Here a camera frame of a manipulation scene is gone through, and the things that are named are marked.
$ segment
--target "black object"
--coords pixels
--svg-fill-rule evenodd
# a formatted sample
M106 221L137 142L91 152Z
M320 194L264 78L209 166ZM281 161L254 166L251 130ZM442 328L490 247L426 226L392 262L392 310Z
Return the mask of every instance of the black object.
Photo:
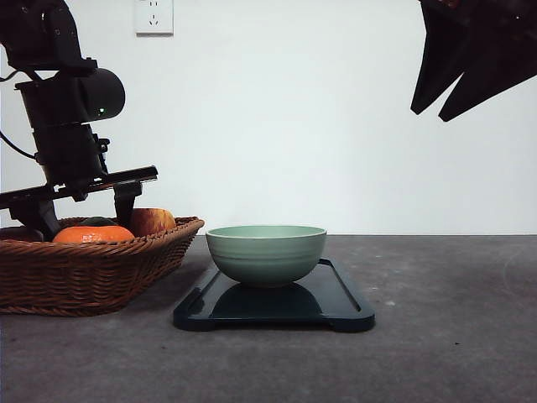
M320 259L306 277L278 288L253 288L213 266L174 310L174 326L209 331L218 325L328 325L336 332L371 329L375 314L339 264Z
M444 121L537 75L534 0L421 0L421 7L427 36L415 113L459 77L441 109Z
M0 208L51 240L60 230L54 199L81 202L88 193L113 187L118 221L128 225L134 198L142 193L140 182L156 179L157 170L108 173L104 154L110 141L99 139L86 123L117 116L125 90L111 71L82 58L65 1L0 0L0 44L9 65L31 79L15 87L34 129L34 158L47 179L45 186L0 194ZM43 80L37 71L57 73Z

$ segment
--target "red apple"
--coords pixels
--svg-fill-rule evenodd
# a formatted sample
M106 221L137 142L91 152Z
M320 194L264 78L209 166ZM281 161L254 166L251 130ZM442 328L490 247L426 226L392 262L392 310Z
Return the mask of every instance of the red apple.
M175 219L168 210L163 208L134 208L128 229L135 237L143 237L173 228L175 228Z

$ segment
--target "black tray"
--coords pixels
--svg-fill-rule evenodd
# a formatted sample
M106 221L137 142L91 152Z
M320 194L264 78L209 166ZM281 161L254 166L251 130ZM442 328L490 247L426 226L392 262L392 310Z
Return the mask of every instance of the black tray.
M237 283L213 264L174 310L174 326L191 331L218 325L326 324L336 332L362 332L374 323L373 309L329 259L320 259L303 279L270 289Z

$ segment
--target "white wall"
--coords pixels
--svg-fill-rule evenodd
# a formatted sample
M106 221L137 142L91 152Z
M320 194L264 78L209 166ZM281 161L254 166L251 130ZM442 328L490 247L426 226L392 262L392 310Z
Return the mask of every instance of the white wall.
M206 229L303 223L330 233L536 233L537 80L451 123L409 105L425 38L412 0L175 0L175 36L137 38L133 0L70 1L85 55L128 94L110 171L155 164L138 207ZM34 149L13 84L3 129ZM43 184L2 150L3 191ZM111 191L60 217L113 215Z

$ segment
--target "bowl rim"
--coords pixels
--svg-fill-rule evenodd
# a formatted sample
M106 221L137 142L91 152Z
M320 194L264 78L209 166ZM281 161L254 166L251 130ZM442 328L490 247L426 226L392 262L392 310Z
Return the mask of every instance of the bowl rim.
M306 235L289 235L289 236L283 236L283 237L241 237L241 236L231 236L231 235L219 235L216 233L213 233L213 231L218 231L222 229L233 229L233 228L251 228L251 227L267 227L267 228L309 228L312 230L315 230L313 233L308 233ZM214 238L225 238L225 239L291 239L291 238L308 238L308 237L316 237L319 235L326 235L327 231L324 228L318 228L318 227L311 227L308 225L235 225L230 227L221 227L221 228L213 228L206 232L206 236L214 237Z

